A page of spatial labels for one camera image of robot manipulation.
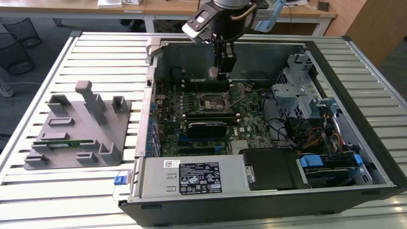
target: robotic arm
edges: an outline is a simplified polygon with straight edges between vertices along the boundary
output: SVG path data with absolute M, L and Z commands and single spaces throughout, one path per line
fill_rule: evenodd
M 237 63 L 234 42 L 245 35 L 246 19 L 250 15 L 249 28 L 253 27 L 258 12 L 258 0 L 213 0 L 206 3 L 183 26 L 183 31 L 195 43 L 214 44 L 215 63 L 210 69 L 210 77 L 227 79 Z M 282 9 L 274 12 L 269 25 L 275 23 Z

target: blue handle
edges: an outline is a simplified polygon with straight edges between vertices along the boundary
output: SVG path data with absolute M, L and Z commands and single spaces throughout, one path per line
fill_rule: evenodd
M 281 12 L 283 10 L 283 7 L 286 5 L 286 0 L 277 0 L 274 4 L 274 14 L 273 17 L 270 18 L 269 21 L 261 21 L 259 24 L 257 25 L 255 30 L 261 32 L 270 32 L 275 22 L 278 21 Z

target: aluminum slotted table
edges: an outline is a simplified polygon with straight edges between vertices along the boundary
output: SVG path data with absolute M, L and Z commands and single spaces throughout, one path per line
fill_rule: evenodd
M 182 34 L 77 33 L 57 59 L 43 86 L 29 107 L 0 156 L 0 228 L 141 228 L 118 207 L 114 177 L 134 168 L 138 123 L 141 121 L 146 63 L 151 38 L 183 38 Z M 246 38 L 285 39 L 249 35 Z M 340 37 L 313 38 L 361 107 L 382 141 L 407 174 L 407 104 L 353 42 Z M 90 80 L 106 99 L 123 95 L 133 101 L 123 164 L 117 167 L 27 171 L 25 158 L 41 133 L 53 94 L 75 93 L 78 80 Z M 322 82 L 326 94 L 330 89 Z M 177 228 L 406 228 L 407 197 L 368 202 L 341 214 L 225 222 Z

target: white box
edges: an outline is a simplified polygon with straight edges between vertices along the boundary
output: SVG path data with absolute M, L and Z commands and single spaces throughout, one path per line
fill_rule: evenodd
M 98 1 L 98 8 L 121 8 L 122 7 L 122 1 L 121 0 L 99 0 Z
M 125 4 L 141 5 L 143 0 L 123 0 Z

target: power supply label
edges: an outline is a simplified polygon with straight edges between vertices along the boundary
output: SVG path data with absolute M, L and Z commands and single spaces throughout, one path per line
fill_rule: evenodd
M 219 162 L 179 164 L 182 195 L 222 192 Z

